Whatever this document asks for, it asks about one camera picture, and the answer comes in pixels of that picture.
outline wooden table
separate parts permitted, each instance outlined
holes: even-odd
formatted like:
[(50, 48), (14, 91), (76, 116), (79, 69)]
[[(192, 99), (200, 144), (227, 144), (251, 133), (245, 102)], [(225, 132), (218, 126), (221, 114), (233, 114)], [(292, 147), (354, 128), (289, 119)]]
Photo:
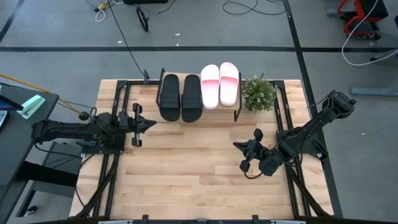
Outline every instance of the wooden table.
[[(111, 112), (116, 82), (102, 80), (96, 103), (99, 113)], [(285, 85), (294, 126), (302, 126), (310, 117), (301, 82), (285, 80)], [(132, 147), (132, 134), (127, 135), (119, 160), (111, 219), (141, 219), (144, 214), (149, 219), (251, 219), (252, 215), (259, 215), (260, 219), (293, 218), (284, 165), (272, 177), (246, 179), (239, 170), (244, 157), (232, 145), (234, 141), (252, 139), (254, 130), (259, 128), (264, 133), (262, 144), (274, 146), (275, 111), (252, 113), (243, 108), (238, 121), (233, 122), (229, 111), (204, 110), (194, 123), (171, 123), (160, 116), (156, 93), (156, 86), (134, 85), (130, 91), (129, 115), (134, 114), (132, 103), (137, 102), (143, 107), (143, 117), (156, 120), (157, 124), (141, 135), (141, 148)], [(283, 111), (282, 115), (287, 129)], [(77, 190), (85, 203), (97, 188), (102, 158), (99, 154), (93, 156), (80, 171)], [(259, 172), (254, 162), (251, 167), (255, 168), (249, 174)], [(308, 190), (332, 214), (321, 162), (304, 155), (302, 169)], [(297, 188), (296, 194), (303, 215)], [(99, 214), (104, 213), (105, 199)], [(81, 209), (75, 196), (70, 215)]]

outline green plant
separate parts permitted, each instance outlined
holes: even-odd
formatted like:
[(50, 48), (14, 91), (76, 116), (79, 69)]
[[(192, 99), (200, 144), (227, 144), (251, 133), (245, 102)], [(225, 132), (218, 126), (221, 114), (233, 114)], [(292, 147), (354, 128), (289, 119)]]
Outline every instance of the green plant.
[(276, 91), (272, 84), (256, 76), (243, 82), (242, 94), (245, 107), (254, 112), (270, 111), (276, 98)]

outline gray floor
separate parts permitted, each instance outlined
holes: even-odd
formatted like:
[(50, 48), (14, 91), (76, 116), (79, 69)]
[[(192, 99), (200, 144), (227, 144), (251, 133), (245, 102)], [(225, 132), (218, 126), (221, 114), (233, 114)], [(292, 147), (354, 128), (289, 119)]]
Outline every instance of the gray floor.
[[(17, 0), (0, 2), (0, 27)], [(98, 4), (101, 1), (91, 0)], [(391, 18), (398, 2), (384, 0), (391, 16), (380, 23), (381, 40), (371, 47), (397, 47), (398, 29)], [(115, 6), (116, 17), (131, 46), (265, 46), (293, 47), (286, 15), (249, 13), (232, 16), (222, 11), (224, 1), (177, 0), (169, 12), (157, 14), (168, 4), (144, 5), (151, 11), (150, 32), (144, 33), (135, 7)], [(302, 47), (341, 47), (343, 23), (327, 17), (340, 0), (290, 0)], [(259, 1), (262, 10), (283, 10), (280, 2)], [(84, 0), (25, 0), (0, 47), (115, 47), (124, 46), (111, 12), (102, 23)], [(369, 47), (370, 41), (354, 38), (348, 47)], [(151, 78), (160, 69), (197, 73), (209, 63), (233, 62), (244, 78), (265, 73), (268, 78), (301, 79), (295, 52), (134, 52)], [(367, 62), (373, 54), (349, 53), (354, 62)], [(353, 86), (384, 86), (398, 71), (396, 58), (367, 67), (352, 67), (338, 53), (304, 53), (316, 100), (336, 89), (349, 95)], [(140, 78), (128, 52), (0, 52), (0, 72), (47, 88), (60, 96), (93, 105), (104, 78)], [(345, 218), (398, 221), (396, 151), (398, 110), (395, 98), (355, 96), (356, 111), (324, 128), (326, 143)], [(76, 116), (56, 107), (52, 119), (76, 121)], [(29, 160), (40, 162), (44, 153), (32, 150)], [(66, 218), (72, 200), (37, 194), (35, 215), (9, 223), (30, 223)]]

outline black desk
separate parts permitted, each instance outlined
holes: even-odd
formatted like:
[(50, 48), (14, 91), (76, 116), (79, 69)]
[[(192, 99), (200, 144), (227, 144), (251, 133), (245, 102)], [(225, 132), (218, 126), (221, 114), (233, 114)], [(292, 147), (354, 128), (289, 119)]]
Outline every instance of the black desk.
[[(51, 152), (66, 152), (69, 154), (79, 156), (81, 153), (81, 148), (70, 146), (70, 145), (64, 144), (64, 143), (60, 144), (57, 142), (53, 142), (49, 151), (51, 151)], [(81, 159), (77, 159), (77, 158), (73, 158), (73, 157), (65, 156), (65, 155), (60, 155), (60, 154), (47, 153), (47, 156), (44, 159), (42, 165), (47, 166), (47, 167), (54, 167), (54, 169), (62, 170), (62, 171), (77, 175), (79, 173)], [(64, 197), (70, 197), (70, 198), (73, 198), (73, 196), (75, 194), (74, 187), (33, 181), (32, 185), (30, 186), (30, 188), (27, 191), (27, 196), (22, 201), (22, 205), (17, 212), (17, 215), (16, 215), (17, 217), (23, 217), (25, 215), (27, 209), (30, 206), (32, 206), (30, 203), (33, 199), (33, 196), (38, 191), (44, 192), (47, 194), (62, 195)]]
[(0, 223), (5, 223), (27, 183), (27, 180), (15, 180), (15, 177), (32, 149), (32, 124), (49, 118), (58, 95), (5, 85), (1, 87), (1, 94), (19, 104), (35, 95), (46, 99), (29, 119), (11, 111), (0, 132)]

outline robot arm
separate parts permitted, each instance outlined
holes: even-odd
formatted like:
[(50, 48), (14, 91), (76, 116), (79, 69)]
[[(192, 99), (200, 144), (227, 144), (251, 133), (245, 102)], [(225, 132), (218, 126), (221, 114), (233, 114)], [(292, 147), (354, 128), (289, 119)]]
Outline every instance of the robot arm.
[(243, 152), (245, 160), (241, 163), (241, 170), (247, 172), (252, 159), (259, 159), (259, 170), (264, 175), (272, 176), (283, 163), (287, 163), (297, 157), (302, 151), (303, 144), (324, 125), (335, 119), (343, 119), (354, 111), (356, 101), (349, 99), (342, 92), (333, 90), (322, 104), (322, 110), (301, 128), (290, 130), (273, 149), (262, 146), (261, 130), (254, 132), (255, 138), (248, 142), (234, 142), (234, 145)]
[(94, 116), (89, 123), (63, 123), (45, 120), (33, 125), (32, 139), (42, 143), (56, 138), (87, 139), (98, 141), (104, 147), (115, 147), (119, 144), (118, 136), (134, 133), (133, 146), (142, 146), (139, 134), (144, 133), (156, 124), (156, 121), (146, 120), (140, 114), (142, 106), (133, 104), (134, 118), (129, 117), (125, 111), (119, 116), (101, 113)]

